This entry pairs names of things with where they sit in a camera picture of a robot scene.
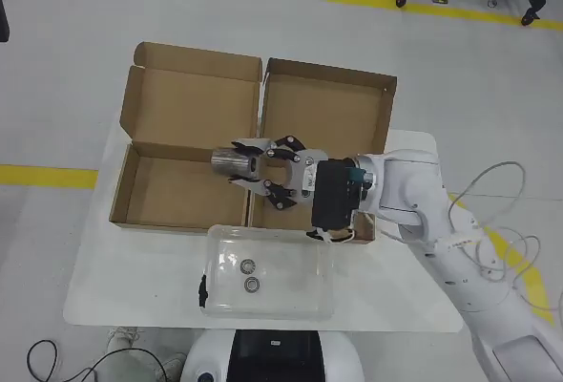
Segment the robotic arm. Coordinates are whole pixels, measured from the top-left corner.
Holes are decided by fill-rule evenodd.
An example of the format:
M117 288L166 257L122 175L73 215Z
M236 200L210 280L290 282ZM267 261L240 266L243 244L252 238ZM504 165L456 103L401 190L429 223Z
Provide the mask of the robotic arm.
M246 151L253 141L259 150ZM277 155L272 150L278 143L268 139L234 144L239 155ZM311 202L318 234L308 235L316 238L331 229L351 228L357 212L397 223L403 241L464 318L473 351L490 381L563 381L563 340L532 315L508 282L491 281L502 275L502 262L472 214L457 205L451 208L436 156L399 150L337 160L302 144L291 150L291 155L283 154L289 161L286 182L276 184L275 190L270 180L258 179L258 171L250 177L233 175L231 181L266 196L279 209ZM473 260L475 245L463 245L477 241L480 263Z
M459 245L481 238L481 263L501 268L493 245L469 211L454 206L450 218L455 229L451 225L451 201L436 157L401 150L357 161L375 178L372 197L361 202L360 210L400 225L417 260L468 325L472 348L487 378L563 381L563 340L532 315L509 283L488 280L502 271L484 269L472 261L474 245Z

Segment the cable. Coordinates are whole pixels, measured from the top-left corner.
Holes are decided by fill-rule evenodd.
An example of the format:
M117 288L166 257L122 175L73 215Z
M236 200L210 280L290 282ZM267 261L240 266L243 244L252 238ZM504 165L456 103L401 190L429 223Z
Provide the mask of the cable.
M49 371L46 379L42 379L39 376L37 376L35 374L35 371L33 371L33 367L31 366L31 352L41 344L51 344L52 348L54 349L54 359L52 361L51 370ZM77 373L73 377L59 381L59 382L71 382L71 381L75 380L77 377L79 377L80 375L82 375L82 373L84 371L86 371L87 373L84 375L84 377L82 377L80 382L84 382L91 373L94 376L94 382L97 382L97 372L96 372L95 368L101 362L103 362L106 358L108 358L110 355L116 354L118 352L123 352L123 351L141 351L141 352L145 352L145 353L149 354L150 356L152 356L155 359L155 361L158 363L158 366L160 367L160 369L163 373L163 377L165 378L164 380L169 382L169 378L167 377L167 372L165 371L165 368L163 368L163 365L160 362L160 360L154 354L152 354L150 351L142 349L142 348L127 348L127 349L119 349L119 350L110 351L109 353L107 353L104 356L102 356L101 358L99 358L99 360L97 362L95 362L94 365L92 365L91 367L84 368L83 370L81 370L79 373ZM52 373L54 372L54 369L56 368L56 365L57 365L57 357L58 357L58 349L57 349L56 344L52 340L40 340L40 341L36 342L35 344L31 345L30 349L27 351L27 370L30 372L31 377L33 377L33 379L35 379L38 382L50 382L51 377L52 377Z
M521 188L519 189L519 192L517 193L516 196L514 196L512 198L512 201L505 207L502 208L500 211L496 212L495 214L491 215L491 217L489 217L486 220L483 220L482 223L480 223L480 227L483 227L484 225L490 224L492 223L495 219L497 219L500 215L505 214L510 212L516 202L519 200L519 198L521 197L521 195L523 194L523 191L525 189L526 186L526 169L523 167L523 165L521 165L521 163L517 162L517 161L503 161L497 164L494 164L491 167L488 167L487 169L485 169L483 172L481 172L474 180L472 180L469 184L468 187L466 187L466 189L460 193L460 195L451 203L451 205L449 206L449 210L448 210L448 221L451 224L451 227L453 229L454 232L456 232L455 229L455 225L453 224L453 220L451 219L451 209L470 191L470 189L472 187L474 187L474 185L483 177L485 176L489 171L494 170L498 167L502 167L502 166L506 166L506 165L515 165L517 167L519 167L519 169L521 170L522 173L522 179L521 179ZM488 276L483 276L486 280L490 281L490 282L494 282L494 283L500 283L503 281L506 281L506 276L507 276L507 271L513 268L516 268L520 265L522 265L524 263L524 261L522 260L521 262L519 262L518 264L512 266L511 268L508 267L507 264L507 256L509 254L509 252L511 251L512 248L514 248L515 243L517 242L523 242L525 244L525 252L524 252L524 260L525 258L528 257L528 239L532 239L535 240L536 243L538 244L538 249L536 250L536 254L534 255L533 259L528 262L528 264L526 265L525 268L523 268L521 271L519 271L515 277L512 279L512 283L511 283L511 287L516 290L517 294L519 295L519 297L526 303L528 304L530 307L532 308L536 308L536 309L540 309L540 310L544 310L544 311L555 311L557 312L558 316L559 316L559 326L561 327L561 330L563 332L563 289L561 291L561 293L559 294L559 299L557 300L557 307L555 308L547 308L547 307L540 307L538 305L535 305L533 303L530 302L530 300L523 295L523 293L521 293L521 291L519 290L519 287L517 286L517 281L528 271L530 270L530 268L532 268L534 266L534 264L536 263L536 261L538 260L538 258L540 257L540 250L541 250L541 243L540 243L540 239L535 236L535 235L529 235L529 236L523 236L521 235L519 232L517 232L516 230L512 229L512 228L508 228L508 227L496 227L494 230L502 230L502 229L506 229L509 230L511 232L514 232L515 234L517 234L519 236L519 240L510 242L509 245L507 246L506 250L504 251L504 254L502 256L502 268L494 268L494 267L490 267L487 265L484 265L483 263L480 262L480 253L479 253L479 248L480 248L480 243L477 245L476 249L475 249L475 258L473 259L468 252L463 248L460 247L461 252L468 257L473 263L475 263L477 266L483 268L483 269L487 269L489 271L492 270L497 270L497 271L502 271L502 277L500 279L492 279Z
M490 167L486 168L485 170L483 170L481 172L481 174L477 175L477 177L470 182L469 186L466 187L466 189L464 191L462 191L462 193L460 193L460 195L458 195L458 197L455 198L455 200L453 200L453 202L451 203L451 206L449 207L449 210L448 210L448 220L449 220L449 223L451 224L451 227L453 228L453 231L455 231L455 225L453 225L453 220L451 219L451 209L453 209L453 206L455 206L455 204L458 203L460 201L460 199L462 199L472 189L472 187L474 187L476 185L476 183L479 180L481 180L481 178L483 178L485 175L487 175L488 172L495 170L496 168L499 168L499 167L510 166L510 165L517 166L521 170L521 188L519 188L519 192L517 192L517 195L515 195L512 198L512 201L506 207L497 211L495 214L491 215L488 219L484 219L483 221L481 221L480 225L485 226L485 225L491 224L491 222L493 222L495 219L497 219L500 215L506 214L514 208L514 205L517 203L517 200L519 198L521 198L521 196L523 195L523 191L526 188L526 169L518 161L514 161L514 160L501 161L500 163L496 163L493 166L490 166Z

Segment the gray floor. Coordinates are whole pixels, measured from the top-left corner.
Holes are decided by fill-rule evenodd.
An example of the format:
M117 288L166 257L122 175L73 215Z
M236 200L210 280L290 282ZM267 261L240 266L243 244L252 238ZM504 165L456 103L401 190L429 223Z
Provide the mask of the gray floor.
M449 190L503 159L528 168L528 198L501 223L541 237L552 301L563 287L563 33L316 0L7 3L0 163L96 169L141 40L394 74L392 128L435 136ZM505 7L518 13L526 3ZM563 21L563 5L542 15ZM511 171L492 175L467 204L487 216L517 184ZM0 381L29 380L25 354L41 338L60 344L60 376L102 354L107 328L71 326L61 315L90 196L0 185ZM164 356L196 335L145 329L139 344ZM350 336L368 381L485 380L465 330ZM46 351L36 355L45 369Z

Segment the yellow floor line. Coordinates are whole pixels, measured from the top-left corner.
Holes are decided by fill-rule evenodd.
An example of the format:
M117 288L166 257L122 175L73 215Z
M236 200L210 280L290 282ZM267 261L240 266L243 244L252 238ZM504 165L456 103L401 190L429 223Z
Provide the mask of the yellow floor line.
M0 164L0 184L93 189L96 170Z
M451 18L461 18L465 20L483 21L494 24L507 24L525 28L520 25L521 16L509 16L506 14L491 13L484 11L470 11L451 8L449 6L436 6L428 4L411 3L407 0L407 4L401 9L396 7L395 0L326 0L329 3L339 3L353 6L363 6L372 8L382 8L391 11L403 11L408 13L429 14L432 16L443 16ZM553 20L535 20L528 28L537 28L545 30L554 30L563 32L563 22Z

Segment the cardboard tray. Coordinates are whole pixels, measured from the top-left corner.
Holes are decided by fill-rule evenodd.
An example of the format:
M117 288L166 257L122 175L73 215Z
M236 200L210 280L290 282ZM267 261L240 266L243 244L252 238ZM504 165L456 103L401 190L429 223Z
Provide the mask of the cardboard tray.
M293 135L335 159L384 152L396 77L272 58L265 78L262 137ZM283 182L284 176L269 162L261 177ZM310 206L279 211L261 196L251 202L251 226L312 229ZM358 241L374 240L364 216L355 229Z
M216 147L257 136L262 63L257 57L141 43L120 124L131 137L110 221L138 228L207 231L212 225L309 230L310 206L278 211L214 174ZM260 137L299 138L342 159L383 153L396 77L272 58ZM267 162L262 177L283 182ZM374 227L356 220L356 243Z
M245 225L247 193L214 174L210 158L256 135L261 60L141 43L134 63L120 117L132 144L110 221L202 232Z

